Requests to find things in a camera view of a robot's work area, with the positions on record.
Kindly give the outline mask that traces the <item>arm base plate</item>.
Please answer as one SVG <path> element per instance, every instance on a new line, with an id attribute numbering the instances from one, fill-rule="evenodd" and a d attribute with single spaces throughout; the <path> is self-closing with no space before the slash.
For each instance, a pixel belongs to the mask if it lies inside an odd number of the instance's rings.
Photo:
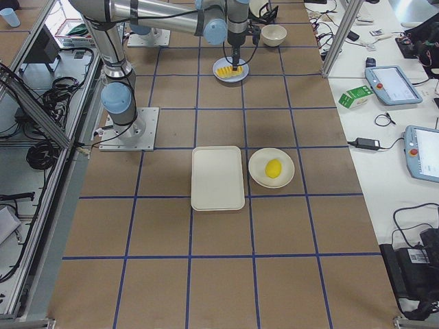
<path id="1" fill-rule="evenodd" d="M 166 29 L 153 28 L 148 34 L 132 33 L 128 38 L 129 48 L 168 47 L 171 32 Z"/>
<path id="2" fill-rule="evenodd" d="M 103 142 L 98 145 L 100 151 L 153 151 L 158 125 L 159 108 L 137 108 L 137 119 L 122 134 L 124 127 L 114 125 L 107 115 L 106 125 L 111 125 L 100 134 Z"/>

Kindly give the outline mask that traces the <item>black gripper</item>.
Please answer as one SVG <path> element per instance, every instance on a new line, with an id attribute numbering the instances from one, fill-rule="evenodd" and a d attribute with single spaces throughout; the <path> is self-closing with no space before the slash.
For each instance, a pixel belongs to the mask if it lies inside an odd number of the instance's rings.
<path id="1" fill-rule="evenodd" d="M 252 43 L 256 47 L 259 45 L 261 28 L 251 21 L 236 23 L 228 21 L 228 44 L 232 47 L 232 70 L 237 71 L 239 68 L 240 48 L 245 43 L 246 37 L 252 37 Z"/>

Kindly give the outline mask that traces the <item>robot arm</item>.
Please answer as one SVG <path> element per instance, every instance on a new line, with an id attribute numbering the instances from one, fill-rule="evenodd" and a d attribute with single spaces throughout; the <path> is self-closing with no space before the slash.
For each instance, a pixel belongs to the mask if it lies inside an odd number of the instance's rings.
<path id="1" fill-rule="evenodd" d="M 241 46 L 247 37 L 258 45 L 261 30 L 251 23 L 248 1 L 196 1 L 193 9 L 164 1 L 71 1 L 95 41 L 104 61 L 109 85 L 101 93 L 102 103 L 114 130 L 130 138 L 144 131 L 134 96 L 136 74 L 126 58 L 117 26 L 128 22 L 132 29 L 165 29 L 203 37 L 210 45 L 227 42 L 232 48 L 230 64 L 236 70 Z"/>

